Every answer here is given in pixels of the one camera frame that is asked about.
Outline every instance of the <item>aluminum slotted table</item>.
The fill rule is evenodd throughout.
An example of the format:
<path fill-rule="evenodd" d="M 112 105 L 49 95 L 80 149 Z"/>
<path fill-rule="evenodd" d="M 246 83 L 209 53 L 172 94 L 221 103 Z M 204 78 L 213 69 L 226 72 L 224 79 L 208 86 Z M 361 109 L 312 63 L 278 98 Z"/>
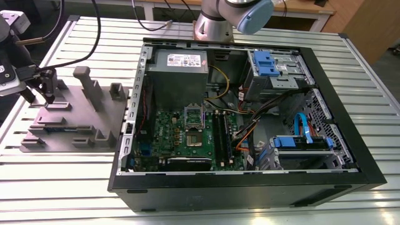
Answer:
<path fill-rule="evenodd" d="M 145 22 L 158 27 L 162 22 Z M 68 21 L 41 66 L 85 56 L 96 37 L 96 18 Z M 136 21 L 101 20 L 101 40 L 90 59 L 58 68 L 66 84 L 74 66 L 89 66 L 101 85 L 130 87 L 144 37 L 192 39 L 192 24 L 145 31 Z M 310 47 L 329 77 L 388 184 L 348 194 L 314 208 L 134 213 L 106 185 L 113 153 L 21 153 L 21 139 L 36 117 L 20 98 L 0 129 L 0 223 L 57 224 L 396 224 L 400 220 L 400 105 L 350 41 L 337 34 L 261 30 L 241 43 Z"/>

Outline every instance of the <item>floor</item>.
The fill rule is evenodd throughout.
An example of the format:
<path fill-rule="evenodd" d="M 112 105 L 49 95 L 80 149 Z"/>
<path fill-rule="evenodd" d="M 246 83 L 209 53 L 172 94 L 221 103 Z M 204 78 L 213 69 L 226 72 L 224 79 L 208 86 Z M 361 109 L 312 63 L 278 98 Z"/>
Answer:
<path fill-rule="evenodd" d="M 49 1 L 36 1 L 36 6 L 41 15 L 42 24 L 32 25 L 26 36 L 41 37 L 50 30 L 53 24 L 56 23 L 58 12 L 54 10 Z M 6 8 L 2 1 L 0 0 L 0 8 Z M 114 6 L 114 5 L 98 5 L 100 16 L 108 18 L 120 19 L 133 19 L 133 10 L 128 6 Z M 141 8 L 137 8 L 137 13 L 140 19 L 144 19 L 144 12 Z M 94 11 L 90 4 L 66 2 L 65 4 L 65 16 L 64 21 L 69 15 L 84 15 L 94 16 Z M 192 16 L 186 10 L 176 9 L 174 14 L 172 14 L 166 9 L 154 9 L 154 19 L 158 21 L 166 21 L 169 19 L 178 18 L 180 22 L 190 23 Z M 36 45 L 29 49 L 32 59 L 38 64 L 42 60 L 46 51 L 50 47 L 52 41 Z M 389 91 L 392 92 L 397 101 L 400 101 L 400 56 L 392 55 L 390 51 L 386 51 L 381 59 L 372 65 L 374 72 L 377 73 L 380 79 L 386 85 Z M 8 112 L 12 105 L 17 99 L 17 96 L 0 97 L 0 125 L 5 120 Z"/>

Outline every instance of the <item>motherboard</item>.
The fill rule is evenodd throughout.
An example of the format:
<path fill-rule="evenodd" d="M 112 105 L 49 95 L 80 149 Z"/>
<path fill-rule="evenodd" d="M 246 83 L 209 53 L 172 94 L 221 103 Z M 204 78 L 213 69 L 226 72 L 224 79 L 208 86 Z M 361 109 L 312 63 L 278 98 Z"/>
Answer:
<path fill-rule="evenodd" d="M 230 145 L 237 130 L 229 112 L 202 112 L 194 105 L 184 111 L 157 111 L 152 144 L 138 145 L 136 171 L 244 170 L 242 153 Z"/>

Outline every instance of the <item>black cable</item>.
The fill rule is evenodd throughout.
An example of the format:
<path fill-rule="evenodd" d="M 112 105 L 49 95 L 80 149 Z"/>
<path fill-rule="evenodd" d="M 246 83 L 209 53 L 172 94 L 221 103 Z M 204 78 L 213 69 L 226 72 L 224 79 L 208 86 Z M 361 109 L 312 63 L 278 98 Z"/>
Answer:
<path fill-rule="evenodd" d="M 256 170 L 256 162 L 257 162 L 257 160 L 256 160 L 256 149 L 254 149 L 253 133 L 254 133 L 254 132 L 252 132 L 252 133 L 249 134 L 249 136 L 248 136 L 249 156 L 250 156 L 252 159 L 253 159 L 252 164 L 249 164 L 249 165 L 250 165 L 249 170 Z"/>
<path fill-rule="evenodd" d="M 169 3 L 166 2 L 166 0 L 164 0 L 164 2 L 165 2 L 166 6 L 168 6 L 168 8 L 169 8 L 169 11 L 172 12 L 172 14 L 173 14 L 173 16 L 174 16 L 176 21 L 180 22 L 180 18 L 178 18 L 177 15 L 174 14 L 174 10 L 172 9 Z"/>
<path fill-rule="evenodd" d="M 244 131 L 252 129 L 252 127 L 256 125 L 260 116 L 264 112 L 266 112 L 269 109 L 272 109 L 273 107 L 276 107 L 278 105 L 278 103 L 290 95 L 293 94 L 298 94 L 298 93 L 304 93 L 309 91 L 309 88 L 302 88 L 302 89 L 297 89 L 297 90 L 289 90 L 286 92 L 284 92 L 281 95 L 278 95 L 277 97 L 274 97 L 273 99 L 270 99 L 268 102 L 265 102 L 261 107 L 256 110 L 256 112 L 253 113 L 252 117 L 250 117 L 250 122 L 249 124 L 237 131 L 236 135 L 240 135 Z"/>
<path fill-rule="evenodd" d="M 182 16 L 185 15 L 186 12 L 188 12 L 188 10 L 185 9 L 185 11 L 182 12 L 182 14 L 180 15 L 180 19 L 182 18 Z"/>
<path fill-rule="evenodd" d="M 225 107 L 229 109 L 229 105 L 228 105 L 228 103 L 225 102 L 225 100 L 224 100 L 222 98 L 224 98 L 224 97 L 221 96 L 221 97 L 218 98 L 218 100 L 220 100 L 221 103 L 225 105 Z"/>
<path fill-rule="evenodd" d="M 53 65 L 53 66 L 42 67 L 42 68 L 38 69 L 38 72 L 53 69 L 53 68 L 64 67 L 64 66 L 68 66 L 68 65 L 74 64 L 74 63 L 78 63 L 78 62 L 86 60 L 92 56 L 92 54 L 93 54 L 93 52 L 97 48 L 98 41 L 100 41 L 101 19 L 100 19 L 100 13 L 98 13 L 98 7 L 97 7 L 97 4 L 96 4 L 96 1 L 94 0 L 90 0 L 90 1 L 92 1 L 92 4 L 93 4 L 96 18 L 97 18 L 97 36 L 96 36 L 96 41 L 94 41 L 94 44 L 93 44 L 93 47 L 92 47 L 92 50 L 90 50 L 89 54 L 78 60 L 73 60 L 70 62 L 65 62 L 65 63 L 57 64 L 57 65 Z"/>
<path fill-rule="evenodd" d="M 188 8 L 188 10 L 189 10 L 189 13 L 190 13 L 190 14 L 192 14 L 192 16 L 193 16 L 193 20 L 196 20 L 194 13 L 193 13 L 192 9 L 189 8 L 189 6 L 188 6 L 186 2 L 185 2 L 184 0 L 181 0 L 181 2 L 185 4 L 185 6 L 186 6 L 186 8 Z"/>
<path fill-rule="evenodd" d="M 60 0 L 60 13 L 58 13 L 57 22 L 52 30 L 49 31 L 49 33 L 45 36 L 42 36 L 44 41 L 46 41 L 50 38 L 50 36 L 58 31 L 61 20 L 64 17 L 64 5 L 65 5 L 65 0 Z"/>
<path fill-rule="evenodd" d="M 282 17 L 286 17 L 286 14 L 288 14 L 288 5 L 286 5 L 285 0 L 282 0 L 282 3 L 285 4 L 285 8 L 282 10 Z"/>
<path fill-rule="evenodd" d="M 134 13 L 136 20 L 137 20 L 140 26 L 141 26 L 145 30 L 152 31 L 152 32 L 153 32 L 153 31 L 157 31 L 157 30 L 161 30 L 164 27 L 168 26 L 169 23 L 172 23 L 172 20 L 169 20 L 169 21 L 166 21 L 165 24 L 164 24 L 162 26 L 160 26 L 158 28 L 154 28 L 154 29 L 146 28 L 146 27 L 142 25 L 142 23 L 141 23 L 141 21 L 140 21 L 140 19 L 138 19 L 138 17 L 137 17 L 137 11 L 136 11 L 136 7 L 134 7 L 134 0 L 132 0 L 132 7 L 133 7 L 133 13 Z"/>

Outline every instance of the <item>open computer tower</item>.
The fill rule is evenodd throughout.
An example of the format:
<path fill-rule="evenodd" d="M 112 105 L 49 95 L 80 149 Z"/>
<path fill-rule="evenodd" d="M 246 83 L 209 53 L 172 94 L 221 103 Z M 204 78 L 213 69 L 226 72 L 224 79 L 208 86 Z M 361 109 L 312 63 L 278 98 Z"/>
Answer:
<path fill-rule="evenodd" d="M 144 39 L 109 191 L 133 211 L 314 206 L 385 183 L 309 48 Z"/>

